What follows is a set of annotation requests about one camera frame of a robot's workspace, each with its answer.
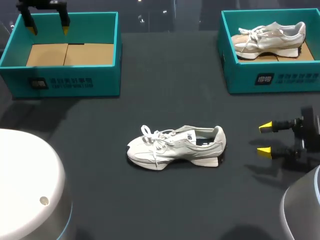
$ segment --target white sneaker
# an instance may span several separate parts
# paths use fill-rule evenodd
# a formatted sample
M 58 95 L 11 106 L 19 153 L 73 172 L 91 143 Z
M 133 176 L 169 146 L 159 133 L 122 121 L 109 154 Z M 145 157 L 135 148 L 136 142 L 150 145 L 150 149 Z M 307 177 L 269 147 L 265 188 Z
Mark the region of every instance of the white sneaker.
M 226 136 L 220 126 L 200 128 L 183 126 L 177 130 L 155 131 L 143 125 L 143 136 L 128 144 L 129 159 L 146 169 L 162 170 L 176 159 L 198 166 L 217 167 L 226 147 Z
M 296 58 L 298 48 L 306 37 L 306 25 L 282 26 L 274 22 L 268 26 L 258 26 L 252 30 L 239 28 L 241 34 L 234 35 L 232 43 L 236 55 L 244 59 L 255 59 L 262 53 L 272 53 L 282 57 Z

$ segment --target shoe heel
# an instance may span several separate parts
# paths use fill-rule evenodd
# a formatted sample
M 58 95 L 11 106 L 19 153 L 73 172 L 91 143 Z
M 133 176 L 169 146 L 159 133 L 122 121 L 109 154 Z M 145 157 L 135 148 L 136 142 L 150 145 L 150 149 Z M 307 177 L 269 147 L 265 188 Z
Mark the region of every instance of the shoe heel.
M 299 51 L 298 48 L 277 49 L 274 54 L 281 57 L 297 58 L 299 56 Z
M 217 157 L 211 157 L 211 158 L 195 159 L 195 160 L 191 160 L 190 162 L 197 166 L 218 167 L 220 161 L 218 160 Z

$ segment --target black table surface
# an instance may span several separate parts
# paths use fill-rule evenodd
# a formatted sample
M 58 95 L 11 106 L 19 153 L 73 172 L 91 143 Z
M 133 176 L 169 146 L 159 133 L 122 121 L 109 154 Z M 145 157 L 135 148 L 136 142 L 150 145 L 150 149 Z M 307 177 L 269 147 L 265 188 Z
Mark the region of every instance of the black table surface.
M 215 31 L 123 34 L 119 98 L 13 101 L 0 82 L 0 127 L 41 137 L 63 162 L 77 240 L 284 239 L 279 204 L 304 173 L 257 156 L 257 147 L 294 143 L 290 131 L 261 135 L 258 127 L 297 118 L 320 96 L 228 94 L 216 40 Z M 126 145 L 141 125 L 219 125 L 224 162 L 179 161 L 159 172 L 133 166 Z

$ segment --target dark background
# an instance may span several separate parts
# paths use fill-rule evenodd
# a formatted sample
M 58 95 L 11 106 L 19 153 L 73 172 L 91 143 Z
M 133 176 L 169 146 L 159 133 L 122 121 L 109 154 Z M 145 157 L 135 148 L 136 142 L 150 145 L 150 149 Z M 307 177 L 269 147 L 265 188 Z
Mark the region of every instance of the dark background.
M 6 26 L 18 15 L 13 2 L 0 7 Z M 121 96 L 12 101 L 1 80 L 0 128 L 35 134 L 57 151 L 74 201 L 77 240 L 282 240 L 281 197 L 304 173 L 258 157 L 257 147 L 294 142 L 290 131 L 261 135 L 258 127 L 297 118 L 302 106 L 320 111 L 320 96 L 229 95 L 214 30 L 221 10 L 296 7 L 317 4 L 69 0 L 70 12 L 119 11 Z M 179 161 L 160 172 L 135 167 L 125 149 L 141 135 L 141 125 L 151 131 L 220 125 L 225 162 L 206 168 Z

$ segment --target box logo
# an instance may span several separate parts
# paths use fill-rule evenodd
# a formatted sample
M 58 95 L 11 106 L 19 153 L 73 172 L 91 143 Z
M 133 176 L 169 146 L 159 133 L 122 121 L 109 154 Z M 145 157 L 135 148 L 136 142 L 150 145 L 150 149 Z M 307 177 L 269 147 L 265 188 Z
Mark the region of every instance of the box logo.
M 28 80 L 33 89 L 36 89 L 36 90 L 48 89 L 48 85 L 44 77 L 29 77 Z
M 274 76 L 274 73 L 259 73 L 256 77 L 255 85 L 270 85 Z

